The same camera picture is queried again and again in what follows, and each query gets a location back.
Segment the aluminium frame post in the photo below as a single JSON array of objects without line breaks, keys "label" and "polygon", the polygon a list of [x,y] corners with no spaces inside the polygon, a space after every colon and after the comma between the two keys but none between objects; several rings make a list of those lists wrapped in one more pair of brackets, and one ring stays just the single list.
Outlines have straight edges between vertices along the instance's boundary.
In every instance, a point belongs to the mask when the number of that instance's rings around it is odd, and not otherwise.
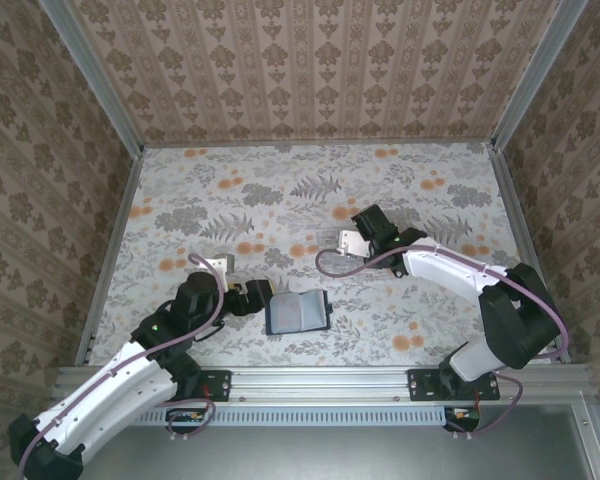
[{"label": "aluminium frame post", "polygon": [[513,136],[587,3],[560,1],[491,137],[496,151],[503,151]]},{"label": "aluminium frame post", "polygon": [[104,62],[97,58],[84,29],[79,25],[68,3],[65,0],[39,0],[39,2],[68,48],[131,159],[138,160],[142,156],[144,145],[141,135],[110,81]]}]

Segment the clear plastic bag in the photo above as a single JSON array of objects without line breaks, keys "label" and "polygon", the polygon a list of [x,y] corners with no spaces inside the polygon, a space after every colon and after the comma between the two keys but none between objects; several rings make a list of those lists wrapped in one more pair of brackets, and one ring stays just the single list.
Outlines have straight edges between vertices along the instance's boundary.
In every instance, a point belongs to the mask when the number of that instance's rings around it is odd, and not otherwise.
[{"label": "clear plastic bag", "polygon": [[340,233],[341,228],[327,228],[316,232],[315,244],[317,253],[326,251],[327,253],[335,253],[344,255],[345,248],[341,246]]}]

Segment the dark blue card holder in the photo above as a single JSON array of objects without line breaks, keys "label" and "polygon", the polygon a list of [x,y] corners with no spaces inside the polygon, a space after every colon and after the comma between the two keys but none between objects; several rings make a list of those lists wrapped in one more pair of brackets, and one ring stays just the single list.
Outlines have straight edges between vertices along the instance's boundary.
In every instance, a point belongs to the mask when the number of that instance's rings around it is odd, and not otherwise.
[{"label": "dark blue card holder", "polygon": [[326,290],[276,294],[265,309],[266,335],[328,331],[332,313]]}]

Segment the floral patterned tablecloth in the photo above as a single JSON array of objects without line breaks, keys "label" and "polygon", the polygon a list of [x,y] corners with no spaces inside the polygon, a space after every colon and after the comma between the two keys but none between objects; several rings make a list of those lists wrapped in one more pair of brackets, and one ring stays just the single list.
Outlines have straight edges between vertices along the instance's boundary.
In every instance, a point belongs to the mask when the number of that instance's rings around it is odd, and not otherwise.
[{"label": "floral patterned tablecloth", "polygon": [[228,318],[191,355],[204,366],[438,363],[478,338],[478,310],[433,282],[317,253],[316,232],[351,229],[376,204],[480,262],[519,256],[484,144],[156,149],[144,156],[89,361],[106,363],[139,322],[174,297],[191,253],[235,257],[234,279],[275,291],[326,290],[328,331],[267,336],[262,314]]}]

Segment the wide aluminium mounting rail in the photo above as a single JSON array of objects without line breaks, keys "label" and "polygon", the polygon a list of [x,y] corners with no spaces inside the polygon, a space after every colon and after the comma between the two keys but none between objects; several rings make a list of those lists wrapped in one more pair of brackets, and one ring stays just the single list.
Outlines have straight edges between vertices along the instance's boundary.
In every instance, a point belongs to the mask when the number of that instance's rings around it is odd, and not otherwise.
[{"label": "wide aluminium mounting rail", "polygon": [[[104,376],[101,367],[61,368],[53,390],[54,403],[74,390],[81,389],[92,376]],[[473,406],[471,401],[418,401],[410,400],[407,371],[423,369],[423,366],[389,367],[202,367],[202,370],[230,370],[232,387],[228,402],[222,406],[390,406],[390,405],[436,405]],[[122,400],[127,392],[131,395],[148,397],[158,394],[154,383],[147,383],[148,394],[140,393],[140,385],[157,380],[157,374],[149,374],[145,379],[125,380],[135,377],[133,373],[119,372],[112,379],[105,380],[79,400],[78,406],[96,404],[100,408],[112,407],[115,400]],[[517,406],[522,405],[573,405],[581,399],[590,400],[593,388],[586,369],[581,365],[531,364],[523,370],[505,370],[503,376],[516,379],[523,385],[523,395]],[[122,387],[117,379],[122,378]],[[480,400],[481,407],[509,405],[517,393],[515,383],[498,379],[500,399]]]}]

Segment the black wired electronics box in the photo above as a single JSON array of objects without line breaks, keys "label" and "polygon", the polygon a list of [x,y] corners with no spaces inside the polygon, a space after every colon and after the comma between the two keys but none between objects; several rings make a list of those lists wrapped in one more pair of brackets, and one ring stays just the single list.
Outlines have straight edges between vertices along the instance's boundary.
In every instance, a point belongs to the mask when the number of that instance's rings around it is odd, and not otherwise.
[{"label": "black wired electronics box", "polygon": [[190,435],[206,421],[209,413],[209,407],[171,409],[166,412],[165,421],[176,434]]},{"label": "black wired electronics box", "polygon": [[451,433],[473,432],[480,422],[477,407],[446,407],[444,409],[444,429]]}]

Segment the grey metal plate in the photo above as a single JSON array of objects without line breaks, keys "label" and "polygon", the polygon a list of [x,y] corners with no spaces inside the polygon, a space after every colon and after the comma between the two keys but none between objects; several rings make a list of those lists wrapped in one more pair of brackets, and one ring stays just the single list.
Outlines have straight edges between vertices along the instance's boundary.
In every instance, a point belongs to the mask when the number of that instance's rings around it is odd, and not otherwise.
[{"label": "grey metal plate", "polygon": [[568,419],[521,415],[470,440],[433,427],[135,427],[80,480],[593,480]]}]

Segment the aluminium frame profile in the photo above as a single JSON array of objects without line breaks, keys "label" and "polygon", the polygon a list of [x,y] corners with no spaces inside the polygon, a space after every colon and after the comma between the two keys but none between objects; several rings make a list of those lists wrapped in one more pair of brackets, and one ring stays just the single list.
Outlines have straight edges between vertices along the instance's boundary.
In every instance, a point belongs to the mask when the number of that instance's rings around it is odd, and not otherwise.
[{"label": "aluminium frame profile", "polygon": [[572,405],[577,435],[593,480],[600,480],[600,425],[593,406],[581,399]]}]

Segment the aluminium side rail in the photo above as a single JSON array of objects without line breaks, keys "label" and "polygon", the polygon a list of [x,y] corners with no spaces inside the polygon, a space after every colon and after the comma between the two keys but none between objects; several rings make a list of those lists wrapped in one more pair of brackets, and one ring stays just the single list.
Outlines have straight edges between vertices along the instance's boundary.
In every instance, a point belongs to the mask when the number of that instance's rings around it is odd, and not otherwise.
[{"label": "aluminium side rail", "polygon": [[111,280],[115,271],[117,257],[122,244],[126,224],[133,205],[141,170],[143,152],[132,161],[129,177],[125,185],[120,207],[114,222],[107,251],[100,270],[99,279],[93,294],[91,306],[86,318],[84,330],[74,360],[74,365],[81,367],[88,363],[95,342],[98,325],[101,321],[107,300]]},{"label": "aluminium side rail", "polygon": [[524,217],[503,152],[490,142],[486,144],[500,196],[506,211],[517,254],[523,263],[533,267],[543,284],[546,284],[538,256]]}]

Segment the thin aluminium wall rail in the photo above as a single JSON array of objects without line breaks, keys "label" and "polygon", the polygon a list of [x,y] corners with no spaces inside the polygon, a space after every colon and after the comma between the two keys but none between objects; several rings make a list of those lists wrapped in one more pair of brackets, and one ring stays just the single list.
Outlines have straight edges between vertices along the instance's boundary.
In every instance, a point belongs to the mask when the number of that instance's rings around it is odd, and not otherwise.
[{"label": "thin aluminium wall rail", "polygon": [[420,144],[488,144],[492,140],[488,137],[476,138],[373,138],[373,139],[303,139],[303,140],[250,140],[220,142],[208,141],[199,143],[146,143],[144,150],[171,149],[171,148],[229,148],[229,147],[286,147],[286,146],[332,146],[332,145],[420,145]]}]

